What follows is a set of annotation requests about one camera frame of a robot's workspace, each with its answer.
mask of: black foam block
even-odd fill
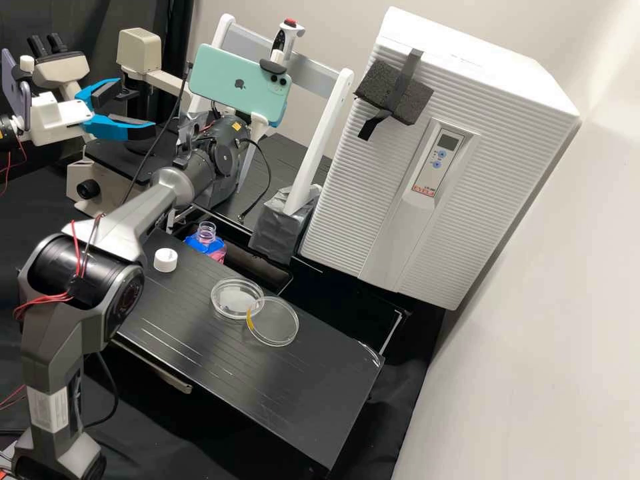
[[[376,60],[358,85],[355,94],[380,109],[389,109],[387,100],[399,76],[400,70],[382,60]],[[391,110],[391,116],[405,125],[413,125],[432,94],[433,90],[428,86],[414,79],[409,80],[398,104]]]

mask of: digital display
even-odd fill
[[[438,147],[446,148],[447,150],[455,150],[458,145],[458,139],[445,135],[444,133],[440,137]]]

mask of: black strap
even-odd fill
[[[397,108],[402,95],[411,82],[411,78],[413,77],[413,73],[418,66],[418,62],[420,62],[420,57],[422,57],[422,54],[422,50],[411,50],[404,66],[402,67],[402,70],[400,71],[400,75],[398,75],[398,78],[396,78],[395,80],[392,92],[387,97],[385,108],[381,109],[375,117],[370,118],[365,122],[365,124],[360,129],[360,133],[358,133],[358,138],[361,138],[362,140],[369,140],[369,137],[373,133],[373,130],[376,128],[378,123],[382,122],[382,120],[390,116]]]

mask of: petri dish lid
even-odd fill
[[[298,315],[279,297],[258,299],[245,317],[253,336],[270,347],[284,347],[298,334]]]
[[[218,313],[234,320],[247,318],[247,311],[256,315],[262,308],[257,300],[264,296],[255,282],[242,278],[220,280],[211,290],[211,302]]]

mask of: red label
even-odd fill
[[[422,188],[422,187],[419,187],[418,185],[412,186],[411,190],[418,193],[422,193],[423,195],[426,195],[428,197],[433,197],[435,195],[435,190],[430,188]]]

